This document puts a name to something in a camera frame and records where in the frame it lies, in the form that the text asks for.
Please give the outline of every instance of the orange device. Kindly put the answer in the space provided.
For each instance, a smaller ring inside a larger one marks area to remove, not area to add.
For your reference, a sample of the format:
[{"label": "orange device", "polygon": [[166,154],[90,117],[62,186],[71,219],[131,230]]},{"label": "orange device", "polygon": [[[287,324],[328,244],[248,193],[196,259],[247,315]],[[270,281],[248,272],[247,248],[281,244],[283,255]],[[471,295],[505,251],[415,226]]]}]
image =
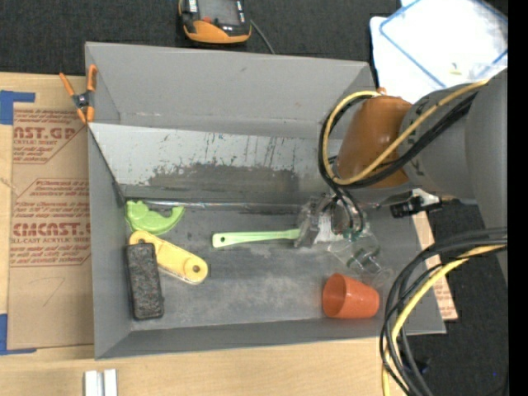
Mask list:
[{"label": "orange device", "polygon": [[185,35],[199,44],[241,44],[251,35],[242,0],[179,0]]}]

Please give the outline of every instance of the cardboard box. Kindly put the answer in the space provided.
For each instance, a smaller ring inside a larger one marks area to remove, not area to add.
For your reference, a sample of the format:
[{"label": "cardboard box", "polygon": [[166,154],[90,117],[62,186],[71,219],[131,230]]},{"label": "cardboard box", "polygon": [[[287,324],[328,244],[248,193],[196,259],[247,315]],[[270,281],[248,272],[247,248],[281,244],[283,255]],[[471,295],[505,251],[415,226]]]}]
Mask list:
[{"label": "cardboard box", "polygon": [[[71,81],[86,87],[84,77]],[[7,349],[92,343],[87,128],[58,75],[1,73],[0,90],[32,95],[2,106],[2,116],[14,110],[13,126],[2,126],[6,165],[12,157],[2,180],[10,220],[9,258],[2,257],[9,259]]]},{"label": "cardboard box", "polygon": [[[321,121],[346,94],[374,89],[367,63],[100,43],[85,50],[87,69],[98,69],[88,137],[96,358],[378,335],[383,306],[368,320],[324,317],[325,280],[349,271],[322,248],[210,243],[217,231],[294,227],[300,206],[326,191]],[[164,316],[137,321],[124,203],[144,199],[186,205],[162,238],[205,259],[210,275],[188,285],[162,273]],[[411,219],[376,210],[369,221],[393,274],[421,249]],[[382,299],[389,285],[379,283]],[[431,292],[408,332],[444,331]]]}]

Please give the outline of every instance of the orange cup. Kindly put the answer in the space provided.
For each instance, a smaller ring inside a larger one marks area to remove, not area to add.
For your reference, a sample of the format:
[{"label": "orange cup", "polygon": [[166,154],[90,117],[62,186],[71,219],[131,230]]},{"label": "orange cup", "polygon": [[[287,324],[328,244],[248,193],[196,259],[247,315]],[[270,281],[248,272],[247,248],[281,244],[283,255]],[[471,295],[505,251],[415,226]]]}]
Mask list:
[{"label": "orange cup", "polygon": [[380,307],[380,294],[365,283],[335,273],[323,288],[323,311],[331,318],[370,318]]}]

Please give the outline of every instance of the black cable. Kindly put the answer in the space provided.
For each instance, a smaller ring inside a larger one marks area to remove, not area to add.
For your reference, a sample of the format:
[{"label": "black cable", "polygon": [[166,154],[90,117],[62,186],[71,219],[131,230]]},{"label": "black cable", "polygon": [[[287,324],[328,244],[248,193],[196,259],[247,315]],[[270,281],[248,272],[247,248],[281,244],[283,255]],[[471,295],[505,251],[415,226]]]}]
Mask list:
[{"label": "black cable", "polygon": [[[359,103],[360,101],[365,100],[366,98],[370,98],[370,96],[363,96],[356,98],[352,101],[350,101],[348,104],[346,104],[339,113],[336,114],[335,120],[333,121],[332,125],[330,125],[330,133],[332,133],[332,130],[336,126],[337,122],[343,117],[345,112],[350,109],[355,104]],[[318,141],[318,170],[321,174],[321,177],[323,180],[327,183],[327,185],[332,189],[332,191],[336,194],[337,198],[341,200],[343,205],[348,210],[348,214],[350,217],[350,227],[354,231],[354,233],[359,233],[365,228],[365,215],[363,213],[363,210],[359,206],[359,203],[357,200],[352,196],[352,194],[345,188],[338,186],[332,178],[328,175],[325,167],[324,167],[324,157],[326,157],[325,154],[323,154],[323,141],[324,141],[324,132],[326,128],[328,127],[328,122],[330,121],[330,115],[327,116],[325,121],[323,122],[323,127],[321,128],[321,133],[319,135],[319,141]],[[357,215],[359,216],[359,226],[354,224],[354,215],[351,212],[350,205],[354,207],[354,210],[356,210]]]},{"label": "black cable", "polygon": [[[396,377],[395,373],[392,371],[390,365],[388,365],[387,360],[384,358],[384,337],[387,340],[388,346],[387,350],[389,351],[389,354],[391,355],[391,358],[393,359],[394,366],[398,370],[399,374],[405,379],[406,384],[408,385],[409,389],[413,391],[412,394],[416,395],[422,395],[423,393],[418,390],[417,386],[414,384],[414,382],[410,379],[407,372],[401,365],[401,363],[398,361],[399,356],[397,349],[394,347],[394,343],[392,341],[392,338],[390,336],[390,319],[391,317],[396,313],[396,311],[400,311],[403,309],[405,300],[409,297],[411,293],[413,293],[418,286],[420,286],[424,280],[427,279],[427,276],[434,271],[435,269],[439,268],[441,264],[434,266],[432,269],[429,269],[428,271],[424,272],[420,275],[418,279],[416,279],[409,287],[407,287],[407,282],[410,277],[410,275],[414,272],[415,268],[424,262],[427,258],[432,257],[436,255],[437,253],[443,253],[452,251],[455,249],[461,249],[461,248],[469,248],[469,247],[475,247],[475,246],[481,246],[481,245],[493,245],[493,244],[506,244],[507,245],[507,238],[492,238],[493,235],[500,234],[502,236],[507,235],[507,228],[497,228],[497,229],[483,229],[483,230],[474,230],[470,231],[468,233],[461,233],[459,235],[455,235],[452,238],[446,239],[445,241],[441,243],[435,243],[431,245],[430,247],[426,248],[425,250],[421,251],[415,258],[412,260],[406,267],[403,268],[403,270],[400,272],[396,280],[394,281],[393,286],[390,289],[389,296],[387,298],[387,305],[385,307],[385,321],[382,327],[381,331],[381,338],[379,341],[379,350],[380,354],[382,355],[382,360],[384,362],[384,366],[386,370],[391,374],[393,378],[397,381],[398,385],[403,389],[403,391],[406,392],[406,394],[409,394],[408,391],[405,389],[405,387],[402,386],[402,382]],[[479,254],[479,256],[483,256],[486,254],[489,254],[491,252],[500,252],[503,251],[503,248],[501,249],[494,249],[487,251],[483,254]],[[396,304],[393,304],[393,301],[395,299],[396,290],[399,289],[399,295],[398,295],[398,301]],[[407,338],[407,335],[405,334],[405,331],[400,330],[400,334],[398,335],[401,340],[407,342],[405,339]],[[411,366],[411,369],[415,376],[417,377],[417,380],[420,382],[420,386],[426,394],[432,395],[431,390],[428,389],[427,385],[425,384],[425,381],[423,383],[419,378],[421,378],[419,374],[419,370],[417,368],[416,362],[413,359],[413,354],[410,351],[410,348],[405,347],[405,343],[403,344],[403,353],[406,355],[409,364]]]},{"label": "black cable", "polygon": [[[478,256],[475,256],[475,257],[482,257],[484,255],[492,255],[494,253],[501,252],[503,250],[504,250],[504,248],[491,249],[491,250],[483,252],[482,254],[479,254]],[[457,257],[456,260],[461,260],[461,259],[464,259],[464,258],[471,258],[471,257]],[[409,278],[410,278],[410,275],[405,277],[403,279],[401,285],[400,285],[400,295],[399,295],[400,300],[403,300],[403,299],[407,298],[407,296],[403,296],[403,295],[407,294],[405,289],[407,289],[407,282],[408,282]],[[424,280],[423,279],[418,279],[417,281],[421,285]],[[402,326],[398,336],[400,338],[400,344],[402,346],[402,350],[400,352],[402,352],[406,356],[406,359],[408,361],[408,366],[411,369],[411,371],[413,373],[413,376],[418,381],[418,384],[420,385],[420,387],[422,387],[422,390],[423,390],[424,394],[426,394],[427,396],[434,396],[432,391],[429,389],[429,386],[427,386],[427,383],[423,379],[422,374],[420,373],[420,370],[419,370],[419,368],[417,366],[417,363],[415,361],[413,352],[412,352],[411,347],[409,345],[407,331],[406,331],[406,328],[405,328],[404,325]]]},{"label": "black cable", "polygon": [[[415,257],[415,259],[402,270],[402,272],[398,275],[398,277],[394,281],[393,287],[391,288],[389,292],[389,297],[387,299],[387,305],[386,305],[386,310],[385,310],[385,323],[383,327],[383,332],[385,333],[386,332],[385,330],[388,330],[390,317],[395,313],[398,307],[402,306],[404,299],[408,297],[408,295],[410,295],[410,293],[417,288],[418,283],[416,282],[414,286],[412,286],[403,295],[403,298],[400,299],[395,306],[390,308],[391,303],[395,298],[396,289],[398,288],[399,284],[406,277],[407,274],[409,275],[412,274],[416,266],[421,264],[427,258],[432,257],[433,255],[436,255],[438,252],[446,252],[446,251],[453,250],[453,249],[466,248],[468,245],[471,245],[471,244],[473,245],[482,244],[482,240],[475,241],[473,239],[469,240],[469,238],[478,237],[480,235],[485,235],[485,234],[490,234],[490,233],[501,233],[501,232],[504,232],[504,229],[497,229],[497,230],[493,229],[493,230],[487,230],[487,231],[478,230],[478,231],[471,231],[470,233],[462,233],[460,236],[454,236],[453,238],[446,240],[444,243],[433,244],[429,248],[426,248],[424,251],[420,252]],[[390,338],[388,340],[389,340],[389,352],[392,350],[393,352],[391,356],[393,357],[393,359],[397,360],[398,357],[396,356],[395,348],[392,345],[390,345],[392,343],[392,340]],[[383,351],[382,342],[380,342],[380,350]]]}]

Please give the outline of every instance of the metal bracket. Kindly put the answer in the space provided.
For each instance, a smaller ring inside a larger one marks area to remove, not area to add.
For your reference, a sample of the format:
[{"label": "metal bracket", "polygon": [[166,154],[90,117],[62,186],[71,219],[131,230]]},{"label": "metal bracket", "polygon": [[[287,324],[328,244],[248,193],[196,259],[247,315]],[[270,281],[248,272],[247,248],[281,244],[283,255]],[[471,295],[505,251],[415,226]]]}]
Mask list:
[{"label": "metal bracket", "polygon": [[117,371],[85,371],[83,396],[117,396]]}]

